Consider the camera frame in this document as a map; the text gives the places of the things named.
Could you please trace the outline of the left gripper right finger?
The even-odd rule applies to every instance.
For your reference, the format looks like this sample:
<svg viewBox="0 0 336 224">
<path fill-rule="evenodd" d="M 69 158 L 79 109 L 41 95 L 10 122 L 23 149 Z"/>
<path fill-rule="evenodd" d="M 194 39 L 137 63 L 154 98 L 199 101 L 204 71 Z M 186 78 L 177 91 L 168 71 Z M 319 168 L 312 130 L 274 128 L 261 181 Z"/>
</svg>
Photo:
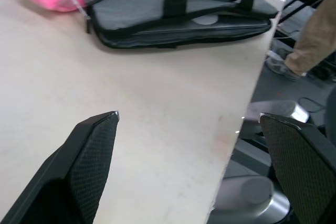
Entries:
<svg viewBox="0 0 336 224">
<path fill-rule="evenodd" d="M 315 126 L 263 113 L 259 123 L 280 187 L 300 223 L 335 223 L 335 146 Z"/>
</svg>

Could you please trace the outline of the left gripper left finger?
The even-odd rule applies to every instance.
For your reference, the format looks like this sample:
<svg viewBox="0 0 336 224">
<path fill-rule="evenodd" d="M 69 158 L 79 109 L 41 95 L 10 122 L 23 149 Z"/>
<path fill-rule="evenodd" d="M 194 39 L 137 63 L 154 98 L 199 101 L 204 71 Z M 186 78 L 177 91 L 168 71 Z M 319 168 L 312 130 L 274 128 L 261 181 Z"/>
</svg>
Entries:
<svg viewBox="0 0 336 224">
<path fill-rule="evenodd" d="M 112 159 L 119 112 L 78 123 L 41 165 L 2 223 L 93 223 Z"/>
</svg>

